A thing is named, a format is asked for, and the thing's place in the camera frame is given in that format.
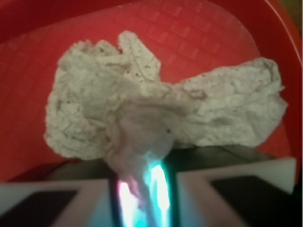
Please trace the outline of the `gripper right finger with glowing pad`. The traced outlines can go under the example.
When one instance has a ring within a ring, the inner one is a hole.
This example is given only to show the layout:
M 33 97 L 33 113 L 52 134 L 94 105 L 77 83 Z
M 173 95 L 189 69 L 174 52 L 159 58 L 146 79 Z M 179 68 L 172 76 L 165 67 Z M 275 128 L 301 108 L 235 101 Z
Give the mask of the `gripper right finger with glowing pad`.
M 295 227 L 296 160 L 242 146 L 175 149 L 163 160 L 165 227 Z

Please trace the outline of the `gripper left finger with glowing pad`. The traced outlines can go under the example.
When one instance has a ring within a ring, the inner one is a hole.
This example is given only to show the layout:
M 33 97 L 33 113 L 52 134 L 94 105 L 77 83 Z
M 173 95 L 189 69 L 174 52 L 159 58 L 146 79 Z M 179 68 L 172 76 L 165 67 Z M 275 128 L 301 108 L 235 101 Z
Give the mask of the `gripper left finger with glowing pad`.
M 44 164 L 0 185 L 3 227 L 122 227 L 117 175 L 105 163 Z

